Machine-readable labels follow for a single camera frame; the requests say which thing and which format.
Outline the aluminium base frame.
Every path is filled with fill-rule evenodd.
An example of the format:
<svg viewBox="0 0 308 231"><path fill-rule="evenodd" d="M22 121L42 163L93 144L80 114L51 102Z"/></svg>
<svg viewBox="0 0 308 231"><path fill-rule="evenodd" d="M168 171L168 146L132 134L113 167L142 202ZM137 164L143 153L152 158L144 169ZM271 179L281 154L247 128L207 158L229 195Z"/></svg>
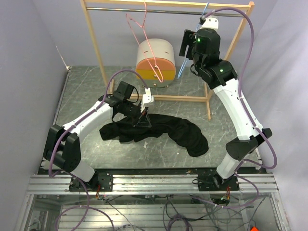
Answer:
<svg viewBox="0 0 308 231"><path fill-rule="evenodd" d="M100 195L159 195L202 194L193 180L213 172L213 168L156 168L156 169L104 169L111 181L109 189L101 189ZM279 230L290 230L274 175L255 167L242 167L233 193L269 193L279 224ZM86 195L82 187L74 188L75 179L67 174L50 178L45 171L31 176L26 193L29 195Z"/></svg>

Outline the wooden clothes rack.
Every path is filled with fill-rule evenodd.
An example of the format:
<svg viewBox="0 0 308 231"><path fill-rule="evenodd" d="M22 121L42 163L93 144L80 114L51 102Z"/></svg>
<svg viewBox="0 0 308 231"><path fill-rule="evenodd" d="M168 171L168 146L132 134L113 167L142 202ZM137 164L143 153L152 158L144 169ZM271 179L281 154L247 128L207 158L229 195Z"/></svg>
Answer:
<svg viewBox="0 0 308 231"><path fill-rule="evenodd" d="M142 5L144 4L145 10L141 9L120 9L120 8L102 8L102 7L90 7L88 6L88 3L106 3L106 4L125 4L125 5ZM106 75L103 59L100 53L100 49L98 46L98 42L96 39L96 35L94 32L94 28L92 25L91 17L88 11L119 11L119 12L143 12L145 13L173 13L173 14L200 14L198 12L185 12L185 11L167 11L167 10L161 10L161 11L155 11L155 10L148 10L147 6L167 6L167 7L180 7L180 8L202 8L203 3L202 2L184 2L184 1L173 1L173 0L80 0L80 5L83 10L83 13L85 15L85 19L87 22L87 26L90 32L90 37L92 40L92 44L94 46L94 50L97 56L97 60L99 63L101 75L103 77L103 81L106 86L108 86L108 90L112 91L114 89L114 80L111 80L111 86L108 85L108 76ZM247 16L250 16L251 12L253 11L255 6L255 3L253 1L250 1L246 5L240 5L240 4L228 4L228 3L210 3L207 7L207 9L214 10L219 9L222 7L234 7L238 10L242 10L246 13ZM244 27L246 25L246 22L244 22L244 19L242 19L241 23L238 26L238 29L233 37L233 40L228 48L228 51L226 53L225 59L229 59L231 54L233 53L233 50L244 30ZM211 113L210 113L210 105L209 101L213 95L213 91L208 91L206 84L204 84L205 88L205 96L177 96L177 95L154 95L154 99L158 101L174 101L174 102L194 102L194 103L205 103L207 108L207 116L208 120L211 119Z"/></svg>

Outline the black t shirt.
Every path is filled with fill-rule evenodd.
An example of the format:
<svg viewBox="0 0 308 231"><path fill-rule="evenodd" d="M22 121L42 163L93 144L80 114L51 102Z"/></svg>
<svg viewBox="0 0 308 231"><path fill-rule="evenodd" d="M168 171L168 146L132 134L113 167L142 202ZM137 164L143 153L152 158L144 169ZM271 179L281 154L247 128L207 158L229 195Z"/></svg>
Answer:
<svg viewBox="0 0 308 231"><path fill-rule="evenodd" d="M199 157L208 152L208 141L194 123L170 115L149 114L148 116L152 124L150 128L134 127L131 119L125 117L100 128L100 136L103 141L118 138L120 143L126 143L139 142L148 137L158 138L166 133L177 145L186 148L191 157Z"/></svg>

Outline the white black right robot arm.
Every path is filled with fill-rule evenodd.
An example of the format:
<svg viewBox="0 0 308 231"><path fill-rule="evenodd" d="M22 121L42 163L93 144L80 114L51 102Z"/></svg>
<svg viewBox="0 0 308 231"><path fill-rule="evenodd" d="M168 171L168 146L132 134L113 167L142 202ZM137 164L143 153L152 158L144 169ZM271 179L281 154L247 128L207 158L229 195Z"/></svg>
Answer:
<svg viewBox="0 0 308 231"><path fill-rule="evenodd" d="M217 167L212 185L221 191L229 185L229 177L240 162L272 136L270 128L264 128L250 109L241 89L239 78L232 64L220 59L220 36L210 28L198 31L185 30L180 56L191 60L191 73L200 77L218 96L231 118L236 138L226 144L226 155Z"/></svg>

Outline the small three-drawer cabinet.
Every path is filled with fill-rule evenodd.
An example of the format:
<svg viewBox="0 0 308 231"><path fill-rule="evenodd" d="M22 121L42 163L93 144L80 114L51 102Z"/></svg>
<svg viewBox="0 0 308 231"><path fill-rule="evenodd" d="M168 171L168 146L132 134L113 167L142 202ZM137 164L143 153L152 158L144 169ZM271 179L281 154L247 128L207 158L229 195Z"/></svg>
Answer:
<svg viewBox="0 0 308 231"><path fill-rule="evenodd" d="M176 74L172 45L159 38L143 41L138 47L135 71L151 88L168 87Z"/></svg>

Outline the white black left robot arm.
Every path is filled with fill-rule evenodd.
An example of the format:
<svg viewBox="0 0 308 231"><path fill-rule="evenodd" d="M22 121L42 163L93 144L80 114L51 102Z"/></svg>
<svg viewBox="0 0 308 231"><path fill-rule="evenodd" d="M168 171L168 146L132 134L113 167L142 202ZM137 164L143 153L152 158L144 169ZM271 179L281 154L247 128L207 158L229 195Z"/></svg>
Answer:
<svg viewBox="0 0 308 231"><path fill-rule="evenodd" d="M120 82L112 94L101 96L97 102L85 113L75 120L59 126L50 127L43 157L49 161L49 175L52 175L52 167L71 173L81 179L82 187L87 191L93 191L98 186L95 170L81 160L81 142L100 124L106 120L112 120L118 113L129 119L129 125L138 128L150 128L148 117L148 104L154 101L149 88L141 97L141 101L132 102L130 97L134 86L126 82Z"/></svg>

